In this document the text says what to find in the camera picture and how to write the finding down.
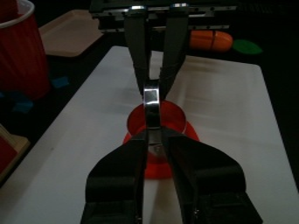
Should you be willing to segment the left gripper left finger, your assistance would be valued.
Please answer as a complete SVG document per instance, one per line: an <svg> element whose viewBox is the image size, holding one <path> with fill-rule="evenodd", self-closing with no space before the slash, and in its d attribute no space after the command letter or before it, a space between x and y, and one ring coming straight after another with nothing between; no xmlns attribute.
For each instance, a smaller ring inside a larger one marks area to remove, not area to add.
<svg viewBox="0 0 299 224"><path fill-rule="evenodd" d="M147 144L142 131L98 161L80 224L143 224Z"/></svg>

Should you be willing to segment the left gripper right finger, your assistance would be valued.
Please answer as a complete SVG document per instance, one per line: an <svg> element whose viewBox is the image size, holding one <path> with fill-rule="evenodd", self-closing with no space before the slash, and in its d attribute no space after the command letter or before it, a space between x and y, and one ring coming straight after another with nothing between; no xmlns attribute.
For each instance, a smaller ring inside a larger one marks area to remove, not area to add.
<svg viewBox="0 0 299 224"><path fill-rule="evenodd" d="M165 138L183 224L263 224L238 161L185 135Z"/></svg>

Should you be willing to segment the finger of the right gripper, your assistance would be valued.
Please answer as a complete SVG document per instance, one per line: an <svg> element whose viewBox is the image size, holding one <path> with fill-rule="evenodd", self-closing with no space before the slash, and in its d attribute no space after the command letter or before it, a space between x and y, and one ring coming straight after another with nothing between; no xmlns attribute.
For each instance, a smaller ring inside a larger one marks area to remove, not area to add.
<svg viewBox="0 0 299 224"><path fill-rule="evenodd" d="M174 3L170 7L166 20L163 65L159 76L162 100L166 98L173 88L177 74L179 73L186 58L186 47L190 39L189 17L189 4Z"/></svg>
<svg viewBox="0 0 299 224"><path fill-rule="evenodd" d="M141 95L150 79L151 49L147 27L147 8L143 5L130 7L125 20L126 43L134 62L137 85Z"/></svg>

